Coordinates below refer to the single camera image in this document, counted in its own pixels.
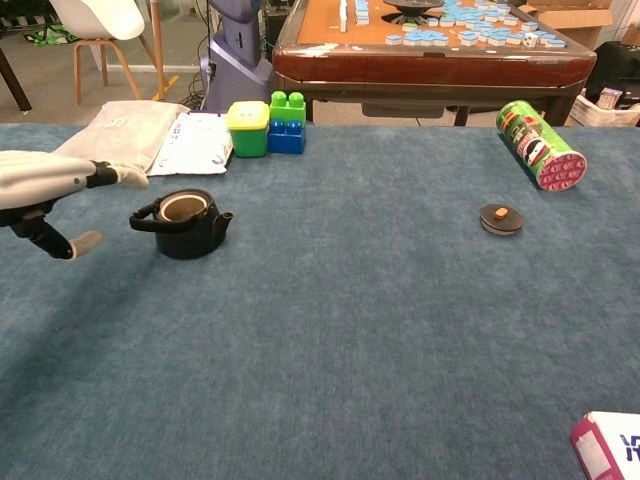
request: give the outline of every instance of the chair leg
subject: chair leg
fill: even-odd
[[[160,65],[156,63],[156,56],[153,53],[153,50],[151,50],[151,47],[149,46],[149,44],[147,43],[147,40],[144,38],[144,35],[140,35],[138,38],[140,39],[140,43],[142,43],[144,50],[147,52],[147,55],[151,59],[151,63],[153,64],[154,67],[156,67],[156,71],[160,72]],[[167,80],[167,77],[165,76],[164,72],[162,72],[162,84],[164,85],[165,88],[169,86],[169,80]]]
[[[124,74],[126,75],[127,80],[129,80],[129,85],[131,85],[131,89],[133,90],[133,94],[135,95],[136,100],[142,100],[142,94],[140,93],[140,89],[138,88],[136,79],[133,78],[133,75],[131,74],[131,70],[129,70],[129,64],[127,63],[127,59],[124,58],[124,53],[122,53],[122,50],[120,50],[120,47],[116,45],[116,42],[110,41],[109,45],[111,45],[113,49],[116,51],[116,55],[118,56],[120,65],[122,65]]]
[[[109,76],[107,74],[107,47],[100,45],[100,62],[102,63],[102,84],[106,87],[109,85]]]
[[[82,85],[80,83],[80,47],[81,43],[76,43],[73,46],[73,72],[75,76],[75,102],[76,105],[80,105],[82,101]]]

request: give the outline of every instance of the cylindrical can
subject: cylindrical can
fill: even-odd
[[[566,190],[587,171],[585,156],[567,145],[529,103],[505,105],[496,125],[543,190]]]

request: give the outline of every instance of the green container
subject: green container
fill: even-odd
[[[226,116],[227,128],[237,157],[267,154],[269,105],[264,102],[235,102]]]
[[[584,155],[567,145],[527,102],[518,100],[502,107],[496,126],[543,190],[566,190],[587,171]]]

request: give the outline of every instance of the green lego brick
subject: green lego brick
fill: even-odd
[[[299,92],[289,95],[281,91],[271,94],[271,120],[282,120],[285,124],[298,120],[303,126],[307,119],[307,103]]]

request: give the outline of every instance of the blue lego brick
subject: blue lego brick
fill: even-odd
[[[282,120],[271,120],[267,146],[271,153],[301,154],[306,141],[305,128],[298,120],[285,125]]]

